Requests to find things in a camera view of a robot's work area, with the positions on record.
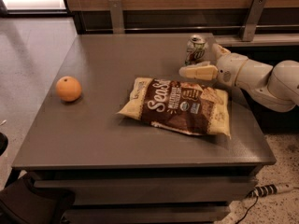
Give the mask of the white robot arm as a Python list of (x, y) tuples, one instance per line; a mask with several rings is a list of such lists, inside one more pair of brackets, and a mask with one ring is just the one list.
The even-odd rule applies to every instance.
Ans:
[(186, 65), (179, 74), (238, 87), (255, 102), (277, 112), (288, 112), (299, 105), (299, 62), (287, 60), (272, 66), (232, 53), (219, 44), (212, 46), (212, 52), (216, 62)]

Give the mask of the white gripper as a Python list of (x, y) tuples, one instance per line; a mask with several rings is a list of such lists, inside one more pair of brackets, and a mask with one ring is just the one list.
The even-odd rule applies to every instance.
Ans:
[(212, 52), (217, 59), (217, 67), (205, 61), (181, 67), (178, 71), (179, 74), (182, 77), (200, 80), (213, 80), (218, 76), (217, 80), (221, 84), (233, 87), (241, 67), (249, 58), (237, 53), (231, 53), (230, 50), (217, 43), (212, 45)]

